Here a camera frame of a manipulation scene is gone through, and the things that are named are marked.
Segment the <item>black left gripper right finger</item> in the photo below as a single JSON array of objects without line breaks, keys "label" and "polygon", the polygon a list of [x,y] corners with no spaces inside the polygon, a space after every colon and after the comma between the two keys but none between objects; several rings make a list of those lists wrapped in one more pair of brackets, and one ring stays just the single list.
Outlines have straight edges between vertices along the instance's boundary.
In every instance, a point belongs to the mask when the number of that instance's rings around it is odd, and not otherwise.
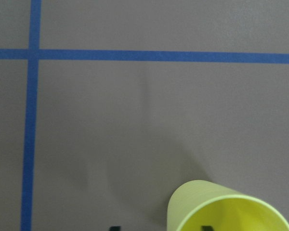
[{"label": "black left gripper right finger", "polygon": [[214,231],[212,226],[201,226],[202,231]]}]

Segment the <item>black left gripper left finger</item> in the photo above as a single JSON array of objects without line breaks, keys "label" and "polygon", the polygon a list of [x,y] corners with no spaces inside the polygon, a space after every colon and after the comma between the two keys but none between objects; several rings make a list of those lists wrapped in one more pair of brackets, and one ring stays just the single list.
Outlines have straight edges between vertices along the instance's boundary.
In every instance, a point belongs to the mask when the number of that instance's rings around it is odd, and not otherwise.
[{"label": "black left gripper left finger", "polygon": [[109,231],[121,231],[121,226],[111,226]]}]

